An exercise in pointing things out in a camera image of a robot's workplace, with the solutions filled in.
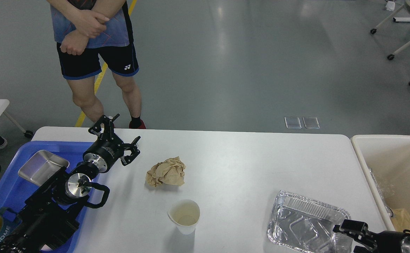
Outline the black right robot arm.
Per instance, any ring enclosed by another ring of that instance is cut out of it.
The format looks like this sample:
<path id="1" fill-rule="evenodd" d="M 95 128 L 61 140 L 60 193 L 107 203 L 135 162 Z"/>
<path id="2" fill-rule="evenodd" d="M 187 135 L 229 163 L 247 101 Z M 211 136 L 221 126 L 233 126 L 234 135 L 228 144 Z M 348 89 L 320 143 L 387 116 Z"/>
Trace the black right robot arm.
<path id="1" fill-rule="evenodd" d="M 409 229 L 374 233 L 368 230 L 365 222 L 345 219 L 342 224 L 334 226 L 333 232 L 344 234 L 359 243 L 354 253 L 410 253 Z"/>

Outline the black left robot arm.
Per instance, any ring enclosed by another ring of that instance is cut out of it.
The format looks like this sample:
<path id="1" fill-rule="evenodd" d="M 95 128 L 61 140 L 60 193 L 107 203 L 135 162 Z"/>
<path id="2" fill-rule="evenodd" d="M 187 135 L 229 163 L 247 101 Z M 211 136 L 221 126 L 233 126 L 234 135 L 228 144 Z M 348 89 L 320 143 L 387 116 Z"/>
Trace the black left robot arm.
<path id="1" fill-rule="evenodd" d="M 96 176 L 107 173 L 117 160 L 126 166 L 140 154 L 140 136 L 125 143 L 115 134 L 114 121 L 118 117 L 102 115 L 88 129 L 97 140 L 70 173 L 63 166 L 43 180 L 16 214 L 17 226 L 0 234 L 0 253 L 39 253 L 44 246 L 57 249 L 79 229 L 77 216 L 83 208 L 105 205 L 110 189 L 94 182 Z"/>

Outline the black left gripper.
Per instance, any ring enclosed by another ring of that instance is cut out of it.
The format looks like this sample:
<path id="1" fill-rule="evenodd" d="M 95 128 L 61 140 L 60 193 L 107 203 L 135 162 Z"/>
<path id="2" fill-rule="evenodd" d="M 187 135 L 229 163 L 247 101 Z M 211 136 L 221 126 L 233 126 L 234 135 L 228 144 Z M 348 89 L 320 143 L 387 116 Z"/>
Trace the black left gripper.
<path id="1" fill-rule="evenodd" d="M 89 129 L 88 133 L 97 136 L 97 140 L 83 153 L 83 160 L 93 163 L 99 173 L 108 172 L 120 158 L 123 166 L 129 165 L 140 154 L 138 142 L 141 136 L 137 136 L 131 143 L 122 143 L 114 132 L 114 121 L 120 117 L 102 115 Z M 124 151 L 131 151 L 130 155 L 124 155 Z"/>

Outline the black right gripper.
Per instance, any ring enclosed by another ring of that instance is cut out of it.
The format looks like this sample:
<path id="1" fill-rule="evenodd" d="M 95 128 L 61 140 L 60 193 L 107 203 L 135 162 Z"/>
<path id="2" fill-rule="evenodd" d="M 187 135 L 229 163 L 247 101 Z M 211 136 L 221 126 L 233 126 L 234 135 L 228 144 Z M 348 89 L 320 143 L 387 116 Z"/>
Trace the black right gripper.
<path id="1" fill-rule="evenodd" d="M 366 222 L 345 219 L 341 225 L 333 227 L 333 232 L 345 234 L 358 243 L 369 243 L 355 246 L 353 253 L 410 253 L 409 230 L 373 233 Z"/>

